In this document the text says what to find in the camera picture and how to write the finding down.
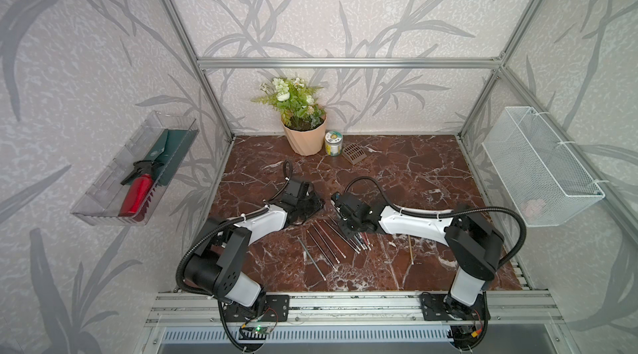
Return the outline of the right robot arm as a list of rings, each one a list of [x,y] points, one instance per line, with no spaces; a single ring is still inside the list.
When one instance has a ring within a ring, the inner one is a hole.
[[[476,303],[500,268],[503,235],[475,209],[425,211],[390,204],[369,206],[352,193],[335,193],[331,203],[348,237],[358,233],[406,234],[450,248],[458,265],[449,302]]]

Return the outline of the red striped pencil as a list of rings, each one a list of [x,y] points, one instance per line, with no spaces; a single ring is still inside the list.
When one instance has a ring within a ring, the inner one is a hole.
[[[347,256],[345,255],[345,253],[341,250],[341,248],[337,245],[337,243],[332,239],[332,237],[330,236],[330,234],[327,233],[327,230],[323,227],[323,224],[321,221],[317,222],[317,227],[320,229],[320,231],[322,231],[322,234],[324,235],[324,237],[327,239],[327,241],[330,242],[330,244],[335,248],[335,250],[337,251],[338,254],[340,254],[340,256],[342,256],[343,259],[346,259]]]

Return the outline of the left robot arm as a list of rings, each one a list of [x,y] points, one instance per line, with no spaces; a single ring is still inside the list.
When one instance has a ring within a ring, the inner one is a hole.
[[[265,306],[264,288],[243,273],[249,246],[269,234],[308,221],[324,204],[310,181],[291,177],[261,209],[225,221],[208,220],[179,261],[175,272],[177,287],[186,293],[212,297],[221,304],[237,304],[261,313]]]

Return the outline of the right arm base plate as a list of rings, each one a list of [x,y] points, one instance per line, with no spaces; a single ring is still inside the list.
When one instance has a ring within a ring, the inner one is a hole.
[[[418,297],[425,321],[489,321],[486,292],[477,296],[472,306],[448,297],[448,294],[423,292]]]

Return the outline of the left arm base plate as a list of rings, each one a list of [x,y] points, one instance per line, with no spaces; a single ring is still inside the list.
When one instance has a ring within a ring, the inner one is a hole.
[[[247,322],[258,318],[267,322],[286,322],[290,299],[287,294],[260,294],[250,307],[237,303],[223,304],[224,319],[227,322]]]

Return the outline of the dark blue pencil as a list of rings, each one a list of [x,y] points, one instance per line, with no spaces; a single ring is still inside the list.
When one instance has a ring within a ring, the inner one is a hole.
[[[337,271],[337,267],[335,266],[334,262],[332,261],[332,259],[330,258],[330,256],[328,255],[327,251],[321,246],[321,244],[319,243],[319,241],[314,237],[314,235],[312,234],[312,232],[310,230],[307,231],[307,234],[309,236],[309,238],[311,239],[311,241],[315,244],[315,246],[317,247],[317,249],[320,251],[320,253],[322,254],[322,256],[324,257],[325,261],[330,265],[330,267],[332,268],[333,271]]]

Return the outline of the blue striped pencil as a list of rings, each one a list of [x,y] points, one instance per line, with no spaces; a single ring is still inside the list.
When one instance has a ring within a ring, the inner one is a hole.
[[[312,225],[312,229],[315,231],[315,233],[317,234],[317,236],[319,237],[320,241],[322,241],[322,243],[324,244],[324,246],[327,248],[328,252],[332,255],[332,257],[335,259],[335,261],[337,262],[337,264],[340,264],[341,261],[340,259],[338,259],[336,253],[334,252],[334,250],[331,248],[331,246],[327,243],[326,239],[324,238],[324,236],[320,233],[319,229],[317,229],[317,227],[315,225]]]

